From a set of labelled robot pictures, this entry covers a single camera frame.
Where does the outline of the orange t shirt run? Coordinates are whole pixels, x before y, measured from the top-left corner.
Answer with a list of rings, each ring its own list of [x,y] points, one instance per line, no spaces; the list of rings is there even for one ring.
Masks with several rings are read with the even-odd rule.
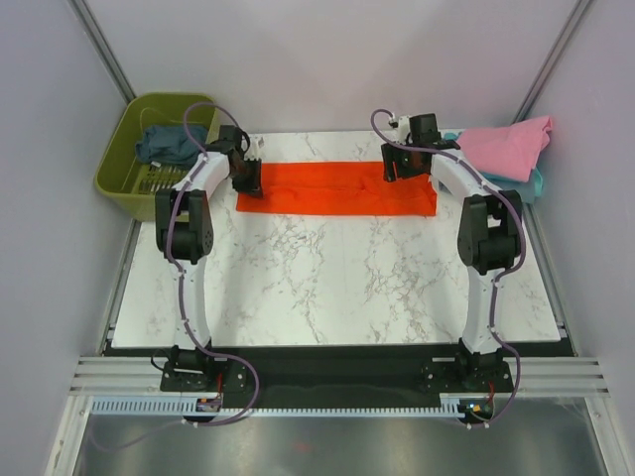
[[[272,163],[262,166],[263,196],[240,193],[239,212],[313,216],[437,214],[427,175],[387,182],[380,162]]]

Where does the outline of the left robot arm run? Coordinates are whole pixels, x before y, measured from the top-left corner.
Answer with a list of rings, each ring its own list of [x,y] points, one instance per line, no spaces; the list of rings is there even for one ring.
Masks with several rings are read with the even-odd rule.
[[[217,139],[202,147],[184,178],[155,194],[156,244],[174,266],[181,314],[164,375],[175,379],[183,374],[197,390],[213,386],[219,373],[219,359],[209,355],[205,315],[204,271],[214,243],[209,201],[227,179],[240,195],[264,196],[262,161],[246,157],[250,145],[241,128],[221,126]]]

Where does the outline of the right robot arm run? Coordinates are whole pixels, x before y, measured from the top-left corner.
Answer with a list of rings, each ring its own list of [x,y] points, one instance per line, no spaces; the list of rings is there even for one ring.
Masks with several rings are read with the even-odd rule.
[[[478,172],[457,141],[443,138],[433,113],[396,116],[377,109],[371,127],[384,141],[385,181],[427,175],[461,202],[456,246],[468,272],[468,305],[453,373],[462,388],[477,390],[504,372],[496,312],[502,280],[526,258],[520,195]]]

